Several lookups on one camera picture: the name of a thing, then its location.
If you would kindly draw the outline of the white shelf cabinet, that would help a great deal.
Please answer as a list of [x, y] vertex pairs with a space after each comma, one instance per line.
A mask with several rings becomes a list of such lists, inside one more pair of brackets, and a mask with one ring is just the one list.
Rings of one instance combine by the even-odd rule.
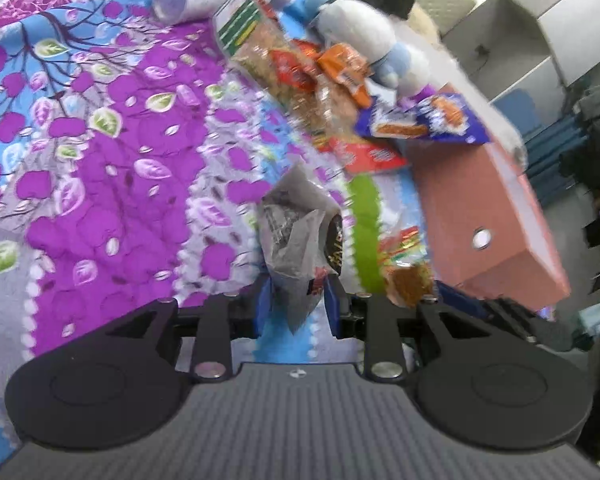
[[486, 0], [442, 41], [489, 99], [543, 67], [569, 87], [600, 64], [600, 0]]

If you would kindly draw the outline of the clear green-label snack bag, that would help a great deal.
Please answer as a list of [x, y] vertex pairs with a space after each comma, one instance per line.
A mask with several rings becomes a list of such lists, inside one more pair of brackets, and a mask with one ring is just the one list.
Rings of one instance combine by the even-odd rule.
[[259, 0], [226, 0], [213, 15], [225, 56], [280, 105], [297, 127], [314, 136], [353, 131], [358, 108], [289, 39]]

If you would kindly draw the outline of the red yellow clear snack bag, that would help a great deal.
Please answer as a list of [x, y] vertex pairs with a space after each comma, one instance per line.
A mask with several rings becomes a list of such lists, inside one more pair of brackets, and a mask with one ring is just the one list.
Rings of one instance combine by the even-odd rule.
[[379, 241], [380, 273], [389, 299], [401, 308], [415, 309], [438, 299], [426, 244], [419, 228], [396, 228]]

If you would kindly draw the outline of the grey foil snack packet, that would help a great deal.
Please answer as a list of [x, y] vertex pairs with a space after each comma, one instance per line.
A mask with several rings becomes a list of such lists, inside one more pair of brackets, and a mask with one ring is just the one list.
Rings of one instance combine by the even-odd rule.
[[340, 207], [298, 162], [257, 204], [257, 229], [276, 302], [296, 332], [320, 301], [326, 278], [341, 273]]

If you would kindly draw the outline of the red flat snack packet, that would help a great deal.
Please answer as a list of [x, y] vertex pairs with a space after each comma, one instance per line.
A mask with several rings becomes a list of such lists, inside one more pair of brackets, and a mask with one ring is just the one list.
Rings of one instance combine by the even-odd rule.
[[407, 159], [390, 145], [372, 142], [359, 136], [320, 134], [313, 139], [314, 148], [333, 154], [350, 176], [380, 174], [406, 167]]

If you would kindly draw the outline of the purple snack packet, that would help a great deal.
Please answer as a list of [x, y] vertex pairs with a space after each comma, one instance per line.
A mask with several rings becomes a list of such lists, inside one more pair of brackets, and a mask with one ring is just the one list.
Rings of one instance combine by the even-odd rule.
[[370, 108], [360, 111], [355, 131], [375, 139], [475, 145], [490, 142], [486, 126], [465, 99], [449, 92], [408, 105], [376, 100]]

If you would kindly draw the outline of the white blue plush toy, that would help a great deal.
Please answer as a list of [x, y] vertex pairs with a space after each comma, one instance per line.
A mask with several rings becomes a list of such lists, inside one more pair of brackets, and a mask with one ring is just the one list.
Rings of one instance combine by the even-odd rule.
[[399, 98], [419, 101], [434, 94], [426, 55], [404, 44], [388, 16], [373, 6], [361, 0], [292, 0], [288, 9], [326, 46], [346, 44], [362, 55], [373, 81]]

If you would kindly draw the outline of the purple floral bed sheet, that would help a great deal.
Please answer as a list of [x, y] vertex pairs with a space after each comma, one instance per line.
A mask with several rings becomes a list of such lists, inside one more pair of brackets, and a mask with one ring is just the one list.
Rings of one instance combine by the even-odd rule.
[[198, 307], [262, 266], [260, 198], [303, 162], [342, 209], [344, 276], [424, 222], [411, 173], [351, 176], [150, 0], [0, 0], [0, 463], [24, 362], [158, 297]]

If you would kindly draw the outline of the orange snack packet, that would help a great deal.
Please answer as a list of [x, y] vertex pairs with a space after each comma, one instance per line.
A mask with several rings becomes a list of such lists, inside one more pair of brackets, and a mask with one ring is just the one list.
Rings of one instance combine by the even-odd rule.
[[372, 106], [373, 100], [366, 89], [366, 78], [372, 72], [370, 64], [350, 44], [333, 44], [318, 56], [317, 64], [349, 92], [358, 108], [366, 110]]

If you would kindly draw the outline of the pink cardboard box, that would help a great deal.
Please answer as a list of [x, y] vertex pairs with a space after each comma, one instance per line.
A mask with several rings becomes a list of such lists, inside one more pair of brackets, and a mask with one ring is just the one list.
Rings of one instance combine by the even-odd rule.
[[465, 92], [488, 130], [478, 146], [411, 148], [434, 270], [478, 297], [506, 296], [531, 310], [570, 294], [566, 271], [532, 187], [513, 155], [517, 129], [483, 95]]

